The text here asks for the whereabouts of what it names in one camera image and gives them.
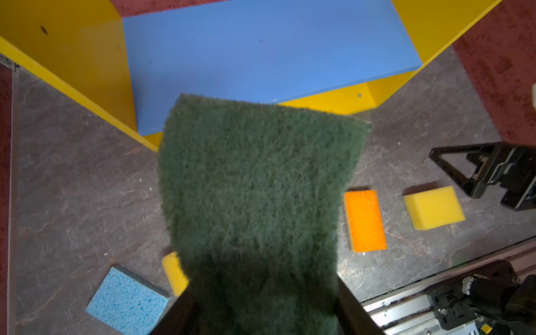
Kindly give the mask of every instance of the orange sponge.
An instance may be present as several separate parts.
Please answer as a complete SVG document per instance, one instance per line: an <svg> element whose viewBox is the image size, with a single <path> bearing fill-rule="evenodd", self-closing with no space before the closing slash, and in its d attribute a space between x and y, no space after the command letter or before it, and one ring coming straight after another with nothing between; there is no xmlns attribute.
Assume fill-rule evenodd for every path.
<svg viewBox="0 0 536 335"><path fill-rule="evenodd" d="M344 205L352 251L387 249L376 191L346 192Z"/></svg>

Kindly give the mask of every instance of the yellow panel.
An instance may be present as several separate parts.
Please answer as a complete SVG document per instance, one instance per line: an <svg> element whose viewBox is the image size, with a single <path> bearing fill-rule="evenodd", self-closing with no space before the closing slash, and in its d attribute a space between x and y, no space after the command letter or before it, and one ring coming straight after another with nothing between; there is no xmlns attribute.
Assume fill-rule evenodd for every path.
<svg viewBox="0 0 536 335"><path fill-rule="evenodd" d="M393 0L427 65L501 0Z"/></svg>
<svg viewBox="0 0 536 335"><path fill-rule="evenodd" d="M280 105L344 115L376 107L366 83L282 102Z"/></svg>
<svg viewBox="0 0 536 335"><path fill-rule="evenodd" d="M123 24L109 0L2 2L0 53L144 145Z"/></svg>
<svg viewBox="0 0 536 335"><path fill-rule="evenodd" d="M419 70L402 73L401 75L373 80L368 83L370 94L379 106L383 104L394 92L398 91Z"/></svg>
<svg viewBox="0 0 536 335"><path fill-rule="evenodd" d="M147 135L144 137L147 141L149 141L154 146L154 149L151 148L152 150L154 151L158 150L158 147L160 146L160 142L162 141L162 134L163 132L157 132L156 134Z"/></svg>

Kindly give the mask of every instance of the cellulose sponge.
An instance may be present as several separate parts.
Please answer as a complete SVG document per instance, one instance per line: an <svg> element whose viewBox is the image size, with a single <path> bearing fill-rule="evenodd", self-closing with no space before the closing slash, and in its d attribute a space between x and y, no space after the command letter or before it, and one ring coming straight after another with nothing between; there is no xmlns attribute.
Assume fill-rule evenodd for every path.
<svg viewBox="0 0 536 335"><path fill-rule="evenodd" d="M159 185L201 334L337 333L337 219L369 132L319 111L179 98Z"/></svg>
<svg viewBox="0 0 536 335"><path fill-rule="evenodd" d="M165 292L114 266L86 312L125 335L147 335L157 325L168 301Z"/></svg>
<svg viewBox="0 0 536 335"><path fill-rule="evenodd" d="M452 186L404 196L413 228L428 230L465 220Z"/></svg>
<svg viewBox="0 0 536 335"><path fill-rule="evenodd" d="M352 251L387 249L376 191L346 192L344 208Z"/></svg>
<svg viewBox="0 0 536 335"><path fill-rule="evenodd" d="M162 259L162 266L173 290L173 295L180 296L188 286L188 278L184 275L178 262L177 253L172 252Z"/></svg>

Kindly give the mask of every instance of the red carpet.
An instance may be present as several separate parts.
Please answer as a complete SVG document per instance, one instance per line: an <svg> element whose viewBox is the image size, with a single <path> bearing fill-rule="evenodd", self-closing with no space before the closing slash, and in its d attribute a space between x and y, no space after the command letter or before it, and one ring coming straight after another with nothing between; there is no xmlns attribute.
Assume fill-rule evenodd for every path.
<svg viewBox="0 0 536 335"><path fill-rule="evenodd" d="M453 45L503 140L536 146L536 1L503 0Z"/></svg>
<svg viewBox="0 0 536 335"><path fill-rule="evenodd" d="M8 326L11 83L11 69L0 64L0 334L7 334Z"/></svg>
<svg viewBox="0 0 536 335"><path fill-rule="evenodd" d="M127 17L218 1L222 0L111 0L111 3L121 17Z"/></svg>

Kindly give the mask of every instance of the metal rail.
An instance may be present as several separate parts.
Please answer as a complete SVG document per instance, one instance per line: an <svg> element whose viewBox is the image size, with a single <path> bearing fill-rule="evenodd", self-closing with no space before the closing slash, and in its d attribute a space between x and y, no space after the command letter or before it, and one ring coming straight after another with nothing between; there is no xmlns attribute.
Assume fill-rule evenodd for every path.
<svg viewBox="0 0 536 335"><path fill-rule="evenodd" d="M363 308L386 335L445 335L457 333L457 331L464 330L466 326L460 326L450 331L442 330L439 322L434 317L434 313L431 311L431 305L424 290L445 280L469 273L496 260L510 262L520 280L524 280L530 274L536 274L536 236L384 295L366 300L362 302Z"/></svg>

